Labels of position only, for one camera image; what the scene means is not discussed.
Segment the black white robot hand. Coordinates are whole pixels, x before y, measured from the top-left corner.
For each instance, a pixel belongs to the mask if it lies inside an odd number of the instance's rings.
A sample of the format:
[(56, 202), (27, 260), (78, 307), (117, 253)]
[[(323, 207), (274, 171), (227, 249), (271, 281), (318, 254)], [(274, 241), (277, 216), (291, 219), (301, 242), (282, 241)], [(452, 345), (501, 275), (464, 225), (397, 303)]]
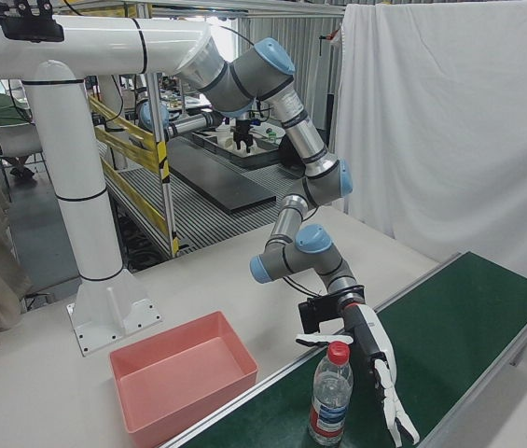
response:
[(368, 370), (375, 379), (375, 388), (383, 409), (385, 423), (396, 447), (402, 446), (402, 437), (412, 444), (420, 441), (420, 434), (396, 393), (397, 369), (392, 343), (375, 311), (361, 302), (345, 305), (340, 315), (344, 322), (343, 336), (298, 334), (296, 342), (306, 345), (328, 345), (331, 342), (353, 343), (358, 348)]

